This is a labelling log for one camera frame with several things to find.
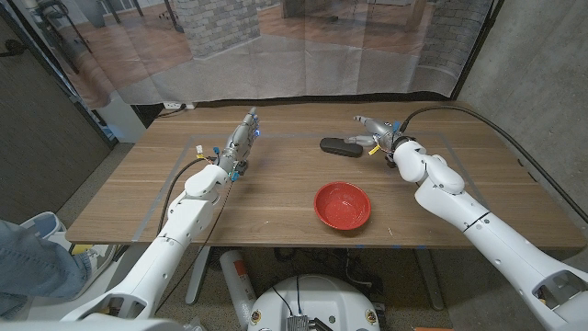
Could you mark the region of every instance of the power strip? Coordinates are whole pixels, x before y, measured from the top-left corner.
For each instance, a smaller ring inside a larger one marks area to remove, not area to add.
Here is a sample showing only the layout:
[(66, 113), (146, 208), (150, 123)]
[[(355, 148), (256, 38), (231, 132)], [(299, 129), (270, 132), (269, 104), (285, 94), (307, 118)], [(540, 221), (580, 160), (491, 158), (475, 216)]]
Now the power strip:
[[(182, 103), (165, 101), (164, 107), (165, 107), (165, 109), (168, 109), (168, 110), (176, 110), (176, 109), (180, 109), (180, 107), (182, 107)], [(192, 102), (186, 103), (186, 109), (194, 109), (195, 107), (196, 107), (196, 105)]]

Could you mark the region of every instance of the wooden table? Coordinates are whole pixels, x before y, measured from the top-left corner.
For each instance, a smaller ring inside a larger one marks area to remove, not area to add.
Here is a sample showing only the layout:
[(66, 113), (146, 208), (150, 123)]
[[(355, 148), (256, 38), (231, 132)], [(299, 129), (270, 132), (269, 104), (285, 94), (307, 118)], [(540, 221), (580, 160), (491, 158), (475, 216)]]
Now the wooden table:
[[(327, 154), (322, 137), (365, 132), (354, 115), (404, 120), (431, 103), (289, 104), (259, 107), (261, 137), (245, 176), (232, 184), (210, 245), (338, 247), (471, 247), (449, 223), (421, 208), (416, 186), (387, 167), (384, 153), (360, 158)], [(156, 120), (67, 232), (73, 243), (151, 242), (165, 184), (196, 157), (224, 146), (249, 107), (197, 108)], [(585, 241), (562, 210), (521, 167), (501, 140), (466, 114), (437, 110), (413, 119), (409, 132), (441, 154), (467, 182), (467, 191), (516, 231), (542, 248), (580, 248)], [(204, 166), (194, 165), (175, 186)], [(324, 184), (343, 180), (366, 191), (372, 213), (355, 231), (322, 223), (312, 206)], [(216, 215), (221, 205), (217, 206)], [(202, 243), (208, 232), (194, 242)]]

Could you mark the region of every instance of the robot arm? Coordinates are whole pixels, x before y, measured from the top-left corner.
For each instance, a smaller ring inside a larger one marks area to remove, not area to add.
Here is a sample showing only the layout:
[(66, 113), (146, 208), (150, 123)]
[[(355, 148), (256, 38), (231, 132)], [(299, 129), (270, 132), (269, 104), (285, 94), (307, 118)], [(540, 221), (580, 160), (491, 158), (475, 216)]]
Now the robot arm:
[(112, 290), (71, 311), (62, 320), (77, 321), (112, 308), (121, 318), (152, 317), (169, 280), (193, 237), (212, 221), (223, 188), (236, 173), (259, 133), (255, 108), (229, 138), (216, 165), (207, 165), (186, 181), (185, 190), (170, 204), (168, 220), (127, 277)]
[[(479, 204), (464, 190), (461, 176), (441, 156), (427, 155), (421, 144), (381, 121), (358, 118), (364, 119), (362, 123), (375, 133), (374, 143), (388, 143), (379, 140), (382, 136), (393, 137), (389, 157), (401, 177), (422, 182), (414, 194), (417, 202), (466, 235), (508, 279), (546, 329), (576, 329), (588, 323), (584, 313), (588, 306), (586, 272), (543, 253)], [(382, 134), (388, 128), (390, 132)]]

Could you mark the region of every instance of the jeans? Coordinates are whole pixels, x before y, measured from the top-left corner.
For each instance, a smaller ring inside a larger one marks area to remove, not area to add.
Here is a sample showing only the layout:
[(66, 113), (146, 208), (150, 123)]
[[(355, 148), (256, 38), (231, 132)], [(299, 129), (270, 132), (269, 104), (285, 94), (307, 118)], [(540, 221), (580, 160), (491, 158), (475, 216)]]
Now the jeans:
[(0, 220), (0, 317), (13, 318), (28, 296), (73, 298), (92, 275), (86, 253), (62, 246)]

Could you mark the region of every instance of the sneaker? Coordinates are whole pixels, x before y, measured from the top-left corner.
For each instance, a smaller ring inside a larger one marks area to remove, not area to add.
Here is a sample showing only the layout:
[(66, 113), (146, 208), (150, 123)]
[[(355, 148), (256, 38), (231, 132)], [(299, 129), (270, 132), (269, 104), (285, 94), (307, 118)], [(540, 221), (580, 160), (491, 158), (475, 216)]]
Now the sneaker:
[(88, 281), (84, 284), (84, 287), (75, 295), (75, 297), (72, 298), (72, 300), (75, 300), (79, 298), (80, 295), (84, 294), (88, 287), (92, 285), (94, 280), (96, 280), (102, 271), (108, 267), (116, 251), (116, 245), (93, 245), (92, 248), (82, 253), (87, 254), (88, 258), (90, 259), (92, 274), (90, 275)]

